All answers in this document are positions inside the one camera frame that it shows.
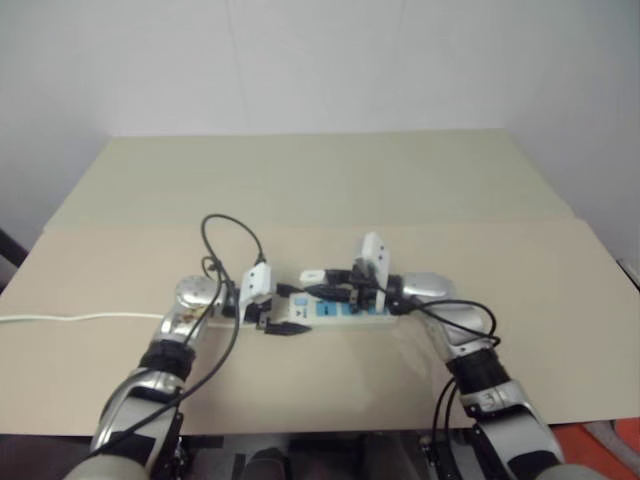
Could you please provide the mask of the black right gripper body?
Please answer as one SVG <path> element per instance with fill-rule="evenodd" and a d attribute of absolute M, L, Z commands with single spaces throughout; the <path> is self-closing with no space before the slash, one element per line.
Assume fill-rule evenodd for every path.
<path fill-rule="evenodd" d="M 350 275 L 351 301 L 359 308 L 384 308 L 386 299 L 386 260 L 357 258 Z"/>

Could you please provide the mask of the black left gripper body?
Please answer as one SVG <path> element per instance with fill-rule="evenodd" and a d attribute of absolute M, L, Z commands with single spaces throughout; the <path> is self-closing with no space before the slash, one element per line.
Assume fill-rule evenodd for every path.
<path fill-rule="evenodd" d="M 245 301 L 244 323 L 256 330 L 265 331 L 273 316 L 273 296 L 259 296 Z"/>

